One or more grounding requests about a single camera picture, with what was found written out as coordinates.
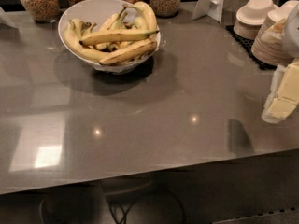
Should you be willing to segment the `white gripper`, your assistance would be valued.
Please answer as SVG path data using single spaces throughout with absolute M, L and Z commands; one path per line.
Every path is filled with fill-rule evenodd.
M 299 5 L 289 14 L 283 29 L 284 49 L 295 59 L 299 58 Z M 270 93 L 263 106 L 262 120 L 278 124 L 299 105 L 299 63 L 291 63 L 286 69 L 278 65 L 273 74 Z

